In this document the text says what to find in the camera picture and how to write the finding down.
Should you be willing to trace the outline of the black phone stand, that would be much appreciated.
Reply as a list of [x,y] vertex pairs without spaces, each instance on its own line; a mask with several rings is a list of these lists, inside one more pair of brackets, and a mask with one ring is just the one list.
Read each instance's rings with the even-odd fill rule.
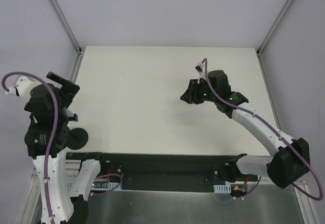
[[71,130],[68,127],[68,122],[77,122],[78,119],[78,115],[74,113],[72,116],[68,116],[67,121],[63,124],[64,145],[71,150],[83,148],[89,139],[85,129],[77,127]]

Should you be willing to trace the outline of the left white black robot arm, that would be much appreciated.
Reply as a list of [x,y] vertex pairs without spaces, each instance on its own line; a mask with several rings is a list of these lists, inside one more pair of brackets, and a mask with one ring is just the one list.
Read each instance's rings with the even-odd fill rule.
[[107,165],[97,159],[85,160],[74,185],[68,187],[67,148],[83,147],[88,141],[86,130],[68,127],[70,121],[78,120],[68,107],[80,87],[53,72],[47,78],[61,87],[42,82],[31,74],[18,80],[22,85],[19,95],[27,99],[24,110],[30,113],[24,141],[41,183],[40,223],[86,223],[91,183],[96,177],[106,175]]

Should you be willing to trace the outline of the purple smartphone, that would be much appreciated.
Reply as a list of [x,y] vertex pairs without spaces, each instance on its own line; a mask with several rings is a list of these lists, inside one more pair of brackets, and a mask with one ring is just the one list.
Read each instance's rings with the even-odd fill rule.
[[71,110],[67,109],[67,108],[62,108],[60,111],[66,117],[74,117],[75,116],[75,113],[72,112]]

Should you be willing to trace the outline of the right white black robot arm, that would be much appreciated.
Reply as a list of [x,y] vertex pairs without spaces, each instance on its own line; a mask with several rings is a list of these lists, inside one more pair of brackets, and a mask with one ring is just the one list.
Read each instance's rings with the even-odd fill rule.
[[244,95],[231,90],[223,70],[208,74],[202,66],[196,66],[196,70],[200,77],[190,80],[180,99],[196,105],[214,103],[221,113],[247,129],[269,153],[269,156],[245,153],[236,156],[222,170],[225,180],[234,182],[251,174],[269,177],[276,186],[286,188],[310,171],[309,145],[304,139],[294,139],[259,116]]

